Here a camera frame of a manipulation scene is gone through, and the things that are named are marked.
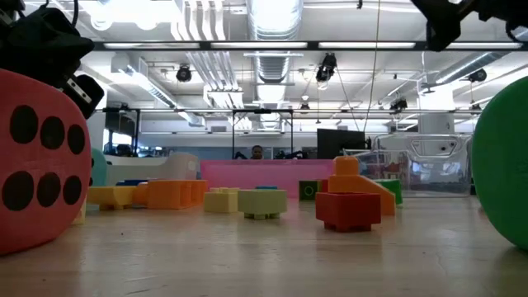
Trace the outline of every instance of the ceiling light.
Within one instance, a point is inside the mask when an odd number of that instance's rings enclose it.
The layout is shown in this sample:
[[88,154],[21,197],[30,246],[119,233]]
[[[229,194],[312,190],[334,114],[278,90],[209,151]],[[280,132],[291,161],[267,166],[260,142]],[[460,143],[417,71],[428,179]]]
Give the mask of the ceiling light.
[[200,48],[196,42],[105,42],[103,46],[109,50],[195,50]]
[[258,42],[212,42],[213,49],[304,49],[308,46],[306,42],[296,41],[258,41]]
[[519,49],[522,47],[521,43],[516,42],[453,42],[447,49],[449,50],[463,50],[463,49],[491,49],[491,50],[510,50]]
[[289,58],[289,57],[304,57],[302,53],[244,53],[246,58],[256,58],[256,57],[271,57],[271,58]]
[[414,42],[319,42],[320,49],[412,49]]

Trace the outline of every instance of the clear plastic container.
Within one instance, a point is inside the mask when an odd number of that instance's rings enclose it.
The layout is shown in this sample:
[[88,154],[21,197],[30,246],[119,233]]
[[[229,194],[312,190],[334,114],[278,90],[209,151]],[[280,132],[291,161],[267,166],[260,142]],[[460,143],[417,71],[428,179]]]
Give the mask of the clear plastic container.
[[373,150],[347,155],[360,161],[371,179],[399,179],[406,197],[468,196],[471,184],[470,135],[388,134]]

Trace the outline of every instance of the blue toy block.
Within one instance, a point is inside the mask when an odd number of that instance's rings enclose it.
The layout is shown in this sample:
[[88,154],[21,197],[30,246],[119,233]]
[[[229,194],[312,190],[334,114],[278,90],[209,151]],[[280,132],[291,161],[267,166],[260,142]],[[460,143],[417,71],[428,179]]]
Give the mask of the blue toy block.
[[279,190],[278,186],[256,186],[257,190]]
[[148,182],[149,180],[124,180],[119,181],[115,185],[116,186],[137,186],[138,184],[142,182]]

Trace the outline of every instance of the table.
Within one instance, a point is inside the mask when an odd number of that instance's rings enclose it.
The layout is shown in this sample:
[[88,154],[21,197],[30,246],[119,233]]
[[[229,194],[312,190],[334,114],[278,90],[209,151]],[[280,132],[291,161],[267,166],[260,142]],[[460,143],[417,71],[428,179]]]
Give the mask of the table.
[[479,208],[406,199],[370,233],[325,230],[313,203],[294,200],[263,221],[200,207],[96,211],[52,243],[0,257],[0,295],[526,296],[528,254]]

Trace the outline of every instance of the pink foam barrier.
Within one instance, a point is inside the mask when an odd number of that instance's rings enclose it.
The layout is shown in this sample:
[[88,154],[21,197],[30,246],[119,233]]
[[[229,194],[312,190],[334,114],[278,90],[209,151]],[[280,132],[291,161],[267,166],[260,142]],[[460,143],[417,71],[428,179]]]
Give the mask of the pink foam barrier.
[[201,177],[209,188],[278,186],[289,198],[298,198],[299,181],[327,179],[332,166],[332,160],[201,161]]

